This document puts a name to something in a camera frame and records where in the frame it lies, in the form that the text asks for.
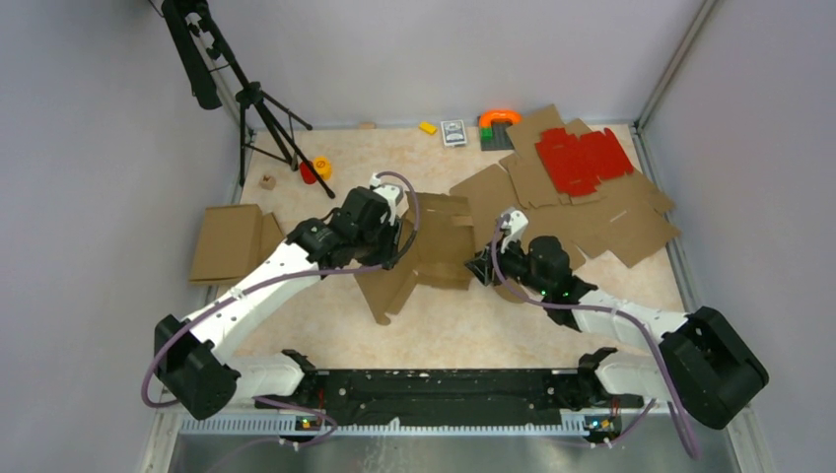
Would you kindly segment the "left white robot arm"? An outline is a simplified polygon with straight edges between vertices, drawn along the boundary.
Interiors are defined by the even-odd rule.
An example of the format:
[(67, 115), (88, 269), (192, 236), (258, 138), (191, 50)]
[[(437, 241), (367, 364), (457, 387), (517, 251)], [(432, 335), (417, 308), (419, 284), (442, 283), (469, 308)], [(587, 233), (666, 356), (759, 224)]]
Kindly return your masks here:
[[(155, 356), (143, 382), (157, 379), (193, 419), (263, 395), (293, 407), (312, 402), (316, 382), (289, 355), (234, 361), (244, 339), (296, 294), (338, 274), (390, 269), (400, 258), (398, 204), (404, 184), (374, 176), (350, 190), (328, 220), (299, 223), (266, 259), (221, 297), (182, 318), (171, 314), (154, 331)], [(357, 268), (350, 268), (350, 263)]]

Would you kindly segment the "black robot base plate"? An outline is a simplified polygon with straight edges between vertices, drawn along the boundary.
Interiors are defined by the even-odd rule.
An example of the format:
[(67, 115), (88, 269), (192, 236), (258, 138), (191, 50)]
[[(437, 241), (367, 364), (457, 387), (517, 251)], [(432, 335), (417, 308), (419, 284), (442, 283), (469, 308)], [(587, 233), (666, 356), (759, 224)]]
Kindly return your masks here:
[[(287, 396), (262, 395), (258, 409), (278, 401), (319, 410), (340, 427), (397, 422), (417, 428), (557, 427), (569, 414), (600, 409), (582, 430), (620, 428), (621, 409), (641, 408), (643, 397), (606, 394), (573, 369), (314, 370)], [(609, 421), (609, 426), (602, 421)]]

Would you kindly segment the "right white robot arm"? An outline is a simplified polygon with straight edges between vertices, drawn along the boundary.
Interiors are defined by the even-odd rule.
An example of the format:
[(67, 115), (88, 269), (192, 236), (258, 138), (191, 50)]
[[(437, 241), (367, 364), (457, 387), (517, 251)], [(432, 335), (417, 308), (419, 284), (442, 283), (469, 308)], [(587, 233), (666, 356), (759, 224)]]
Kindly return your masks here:
[(580, 360), (578, 391), (586, 403), (642, 396), (668, 404), (675, 418), (688, 415), (721, 430), (768, 385), (766, 368), (719, 310), (677, 312), (617, 298), (574, 273), (557, 237), (538, 236), (523, 246), (527, 224), (522, 211), (508, 209), (464, 265), (484, 286), (517, 284), (514, 295), (545, 309), (558, 325), (635, 348), (605, 347)]

